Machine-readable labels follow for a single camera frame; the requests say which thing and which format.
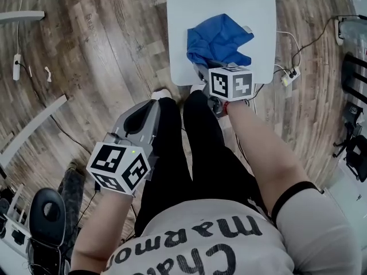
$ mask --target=white table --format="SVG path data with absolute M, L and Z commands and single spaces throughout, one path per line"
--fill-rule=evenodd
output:
M 19 21 L 39 21 L 45 17 L 44 11 L 10 11 L 0 13 L 0 23 Z
M 167 0 L 171 79 L 176 85 L 202 83 L 186 56 L 187 29 L 226 13 L 240 26 L 248 26 L 255 37 L 239 47 L 250 56 L 255 84 L 273 79 L 276 44 L 275 0 Z
M 4 169 L 9 164 L 15 153 L 27 141 L 29 136 L 53 113 L 55 113 L 64 103 L 68 101 L 66 95 L 62 95 L 50 106 L 46 107 L 40 114 L 28 123 L 21 132 L 11 141 L 3 153 L 0 153 L 0 166 Z

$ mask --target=black chair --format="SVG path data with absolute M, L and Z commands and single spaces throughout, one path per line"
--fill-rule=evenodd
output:
M 357 180 L 364 182 L 367 179 L 367 139 L 364 136 L 352 138 L 346 148 L 345 160 Z
M 65 204 L 61 195 L 51 188 L 39 190 L 29 212 L 28 246 L 30 267 L 34 274 L 60 274 L 61 252 L 65 234 Z
M 354 57 L 350 52 L 348 52 L 343 60 L 342 64 L 342 76 L 341 83 L 342 88 L 345 92 L 351 94 L 352 96 L 360 99 L 365 104 L 367 104 L 367 97 L 359 93 L 359 91 L 354 89 L 354 82 L 356 80 L 367 84 L 367 78 L 360 75 L 357 70 L 366 68 L 367 62 Z
M 363 113 L 363 108 L 353 104 L 352 102 L 346 103 L 343 111 L 343 119 L 345 121 L 344 126 L 346 127 L 346 137 L 345 140 L 339 144 L 333 143 L 333 146 L 341 147 L 336 154 L 333 154 L 334 158 L 337 158 L 340 156 L 340 154 L 342 154 L 353 136 L 357 136 L 361 133 L 362 127 L 357 124 L 357 120 L 361 113 Z

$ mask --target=blue cloth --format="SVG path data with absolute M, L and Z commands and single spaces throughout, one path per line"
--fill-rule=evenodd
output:
M 237 48 L 253 39 L 226 14 L 203 21 L 193 29 L 188 29 L 187 57 L 192 63 L 208 67 L 205 59 L 237 65 L 250 65 L 251 58 L 237 51 Z

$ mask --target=gray t-shirt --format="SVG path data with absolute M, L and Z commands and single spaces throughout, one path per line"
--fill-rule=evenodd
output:
M 106 275 L 361 274 L 361 252 L 339 209 L 315 189 L 291 196 L 276 227 L 242 204 L 188 201 L 119 247 Z

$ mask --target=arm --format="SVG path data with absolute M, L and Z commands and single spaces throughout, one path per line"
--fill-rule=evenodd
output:
M 309 179 L 288 145 L 244 102 L 229 103 L 227 111 L 271 213 L 275 202 L 288 188 Z
M 101 273 L 118 247 L 132 196 L 106 191 L 76 240 L 71 271 Z
M 227 111 L 271 212 L 290 187 L 308 181 L 307 175 L 290 148 L 247 105 L 232 102 Z M 295 273 L 361 274 L 361 252 L 353 229 L 329 198 L 308 188 L 288 195 L 282 204 L 272 218 Z

